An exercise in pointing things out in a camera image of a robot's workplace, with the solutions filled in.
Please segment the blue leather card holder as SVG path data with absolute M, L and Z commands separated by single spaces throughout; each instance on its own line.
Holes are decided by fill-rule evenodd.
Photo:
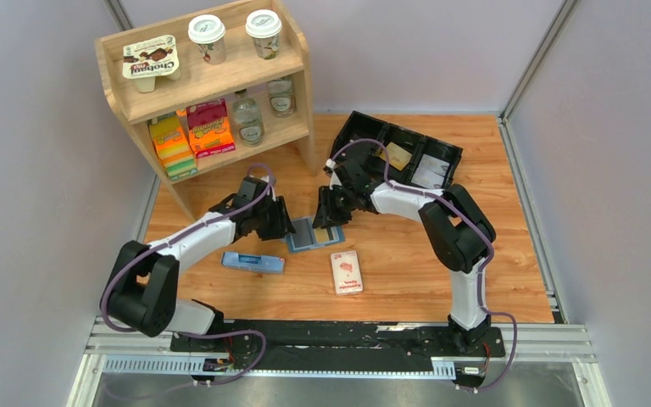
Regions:
M 323 248 L 326 246 L 334 245 L 324 245 L 319 244 L 318 242 L 318 230 L 312 227 L 313 216 L 302 217 L 294 220 L 292 223 L 295 226 L 296 232 L 289 234 L 285 237 L 285 242 L 288 247 L 288 251 L 291 254 L 301 253 L 304 251 L 314 250 L 317 248 Z M 345 236 L 342 231 L 342 241 L 345 241 Z

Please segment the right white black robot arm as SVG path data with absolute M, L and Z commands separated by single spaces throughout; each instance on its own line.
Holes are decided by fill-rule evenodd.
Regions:
M 493 257 L 496 233 L 468 191 L 460 185 L 447 189 L 411 187 L 374 179 L 353 160 L 328 159 L 330 183 L 319 189 L 314 228 L 346 225 L 353 212 L 396 215 L 421 223 L 438 260 L 449 270 L 455 324 L 449 342 L 459 354 L 473 354 L 490 325 L 484 310 L 482 272 Z

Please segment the gold card in holder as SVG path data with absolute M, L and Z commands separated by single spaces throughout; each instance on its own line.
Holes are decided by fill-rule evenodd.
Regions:
M 340 226 L 322 228 L 317 232 L 319 244 L 329 245 L 340 243 L 342 241 L 342 230 Z

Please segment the lower grey card in tray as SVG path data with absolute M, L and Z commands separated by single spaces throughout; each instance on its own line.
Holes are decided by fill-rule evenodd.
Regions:
M 425 189 L 442 189 L 444 176 L 430 170 L 418 169 L 412 175 L 411 183 Z

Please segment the grey card in tray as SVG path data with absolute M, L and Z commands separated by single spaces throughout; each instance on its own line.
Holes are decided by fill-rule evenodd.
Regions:
M 438 175 L 440 177 L 445 177 L 449 169 L 450 169 L 449 162 L 443 159 L 433 157 L 431 155 L 424 154 L 421 157 L 416 170 L 419 172 L 428 172 L 428 173 Z
M 418 169 L 412 175 L 411 183 L 425 189 L 442 189 L 444 176 L 430 170 Z

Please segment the blue flat box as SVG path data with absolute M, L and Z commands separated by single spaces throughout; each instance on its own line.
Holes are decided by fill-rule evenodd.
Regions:
M 239 254 L 224 252 L 221 255 L 221 265 L 227 269 L 245 270 L 261 274 L 282 274 L 285 270 L 285 260 L 277 256 Z

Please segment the white pink sponge packet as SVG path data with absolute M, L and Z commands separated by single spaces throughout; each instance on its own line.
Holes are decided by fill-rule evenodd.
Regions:
M 359 258 L 355 251 L 345 251 L 330 255 L 331 269 L 336 295 L 362 293 L 363 279 L 359 267 Z

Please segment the black compartment tray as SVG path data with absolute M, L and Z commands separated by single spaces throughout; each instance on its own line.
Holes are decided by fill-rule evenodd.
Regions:
M 379 157 L 379 152 L 385 149 L 389 142 L 396 143 L 412 153 L 409 164 L 402 171 L 391 168 L 388 162 Z M 424 154 L 431 155 L 450 163 L 450 169 L 444 177 L 443 189 L 453 182 L 462 153 L 463 149 L 453 144 L 353 111 L 338 132 L 329 155 L 338 163 L 352 159 L 375 177 L 381 177 L 385 166 L 388 165 L 390 180 L 412 187 L 418 187 L 411 183 L 411 178 L 421 157 Z

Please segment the multicolour sponge stack pack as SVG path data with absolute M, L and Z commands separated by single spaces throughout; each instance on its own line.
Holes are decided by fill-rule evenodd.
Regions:
M 151 119 L 147 128 L 157 158 L 171 181 L 197 172 L 195 156 L 176 112 Z

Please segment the wooden two-tier shelf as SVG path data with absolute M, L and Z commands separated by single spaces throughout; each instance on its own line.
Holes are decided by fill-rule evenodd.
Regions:
M 256 54 L 245 29 L 246 18 L 259 9 L 274 11 L 281 19 L 281 47 L 274 59 Z M 172 181 L 158 161 L 150 140 L 147 122 L 190 105 L 230 96 L 244 88 L 289 75 L 295 86 L 296 111 L 286 118 L 264 111 L 266 139 L 256 147 L 238 142 L 232 153 L 219 153 L 198 161 L 199 175 L 254 156 L 290 142 L 295 143 L 311 173 L 319 169 L 314 133 L 309 47 L 305 35 L 281 1 L 236 1 L 206 9 L 225 24 L 226 60 L 208 65 L 190 43 L 188 23 L 196 13 L 185 14 L 151 25 L 96 39 L 95 52 L 103 92 L 115 117 L 151 165 L 154 172 L 191 220 L 200 216 L 188 197 L 186 179 Z M 140 40 L 171 34 L 175 36 L 181 63 L 181 78 L 158 80 L 154 92 L 140 93 L 121 74 L 123 48 Z

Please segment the right paper coffee cup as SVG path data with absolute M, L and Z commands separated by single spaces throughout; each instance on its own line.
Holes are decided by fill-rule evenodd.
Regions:
M 281 19 L 272 10 L 259 9 L 247 17 L 246 32 L 252 38 L 256 54 L 262 59 L 274 59 L 277 56 L 281 30 Z

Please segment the paper coffee cup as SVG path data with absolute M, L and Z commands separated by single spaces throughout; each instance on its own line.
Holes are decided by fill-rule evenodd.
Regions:
M 252 38 L 256 54 L 262 59 L 274 59 L 277 56 L 281 30 L 281 19 L 272 10 L 259 9 L 247 17 L 246 32 Z
M 226 60 L 224 23 L 212 14 L 193 18 L 187 29 L 189 39 L 197 46 L 207 64 L 221 64 Z

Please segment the left paper coffee cup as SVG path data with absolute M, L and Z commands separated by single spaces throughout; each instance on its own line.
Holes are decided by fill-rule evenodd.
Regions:
M 187 29 L 189 39 L 197 46 L 207 64 L 221 64 L 226 60 L 224 23 L 212 14 L 193 18 Z

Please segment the Chobani yogurt pack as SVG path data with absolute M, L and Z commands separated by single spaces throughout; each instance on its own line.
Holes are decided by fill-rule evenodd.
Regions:
M 156 79 L 181 78 L 180 60 L 173 35 L 163 35 L 123 47 L 122 75 L 140 93 L 153 92 Z

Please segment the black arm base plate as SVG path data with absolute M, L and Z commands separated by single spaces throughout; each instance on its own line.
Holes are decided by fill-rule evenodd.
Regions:
M 180 335 L 172 338 L 170 348 L 224 353 L 238 368 L 260 355 L 257 368 L 278 371 L 422 372 L 431 369 L 434 357 L 506 355 L 496 327 L 471 344 L 449 326 L 395 322 L 231 320 L 212 330 L 237 335 L 210 340 Z

